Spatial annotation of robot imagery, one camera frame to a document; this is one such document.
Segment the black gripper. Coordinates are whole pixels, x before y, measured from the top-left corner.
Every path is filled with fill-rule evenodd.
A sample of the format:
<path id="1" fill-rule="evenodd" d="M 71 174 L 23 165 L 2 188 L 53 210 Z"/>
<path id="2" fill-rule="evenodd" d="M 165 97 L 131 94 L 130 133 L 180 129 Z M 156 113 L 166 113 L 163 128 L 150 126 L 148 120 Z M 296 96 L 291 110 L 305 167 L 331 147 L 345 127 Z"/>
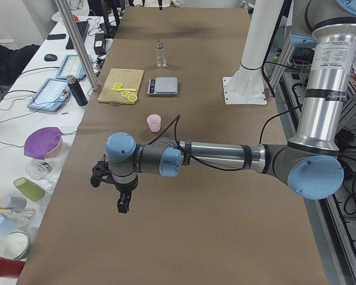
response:
<path id="1" fill-rule="evenodd" d="M 91 186 L 98 188 L 100 184 L 104 182 L 107 184 L 113 183 L 112 173 L 109 169 L 109 162 L 104 160 L 98 161 L 92 168 L 92 175 L 90 178 Z M 117 201 L 117 210 L 119 213 L 128 213 L 131 195 L 127 193 L 121 193 Z"/>

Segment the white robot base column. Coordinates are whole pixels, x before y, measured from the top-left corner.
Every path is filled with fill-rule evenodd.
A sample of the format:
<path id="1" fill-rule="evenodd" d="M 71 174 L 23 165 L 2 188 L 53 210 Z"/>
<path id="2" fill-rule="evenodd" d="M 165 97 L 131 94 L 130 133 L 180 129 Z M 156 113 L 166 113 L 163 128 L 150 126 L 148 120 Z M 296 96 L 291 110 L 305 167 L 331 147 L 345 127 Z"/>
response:
<path id="1" fill-rule="evenodd" d="M 240 68 L 232 77 L 222 79 L 225 104 L 267 104 L 262 66 L 283 4 L 283 1 L 255 2 Z"/>

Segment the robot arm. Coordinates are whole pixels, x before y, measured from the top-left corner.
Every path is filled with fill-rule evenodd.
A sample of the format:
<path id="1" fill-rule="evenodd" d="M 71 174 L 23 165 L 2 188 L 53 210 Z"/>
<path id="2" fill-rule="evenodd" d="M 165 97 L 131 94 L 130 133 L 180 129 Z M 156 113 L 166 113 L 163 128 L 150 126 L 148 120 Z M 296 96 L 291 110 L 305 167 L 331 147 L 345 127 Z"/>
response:
<path id="1" fill-rule="evenodd" d="M 195 160 L 218 170 L 271 175 L 310 200 L 334 194 L 344 181 L 335 135 L 356 51 L 356 1 L 295 1 L 291 34 L 315 40 L 316 47 L 298 127 L 286 145 L 210 144 L 162 135 L 141 144 L 118 132 L 106 140 L 91 185 L 114 185 L 120 193 L 117 209 L 126 213 L 139 173 L 174 177 Z"/>

